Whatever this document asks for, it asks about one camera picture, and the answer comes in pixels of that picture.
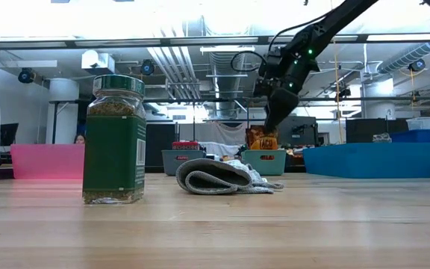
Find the black robotic arm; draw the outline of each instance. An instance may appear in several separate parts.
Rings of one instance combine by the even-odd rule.
[[[258,70],[254,96],[267,96],[265,129],[271,132],[299,103],[298,93],[310,71],[319,71],[316,57],[331,39],[378,0],[345,0],[324,19],[306,26],[283,48],[271,50]]]

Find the green spice jar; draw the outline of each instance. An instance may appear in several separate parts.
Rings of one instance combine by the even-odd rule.
[[[87,109],[83,198],[86,204],[130,203],[144,192],[144,83],[126,75],[95,77]]]

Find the pink bin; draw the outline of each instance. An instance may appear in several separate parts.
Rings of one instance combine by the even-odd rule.
[[[84,145],[13,144],[15,179],[82,179]]]

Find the folded cloth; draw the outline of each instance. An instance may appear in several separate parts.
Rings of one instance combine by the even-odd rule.
[[[273,189],[284,187],[282,183],[268,183],[251,165],[238,160],[187,161],[175,176],[181,188],[194,194],[273,194]]]

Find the glass jar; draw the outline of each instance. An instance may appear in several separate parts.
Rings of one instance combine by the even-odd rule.
[[[126,75],[95,77],[87,109],[83,198],[87,204],[130,203],[144,192],[144,83]]]

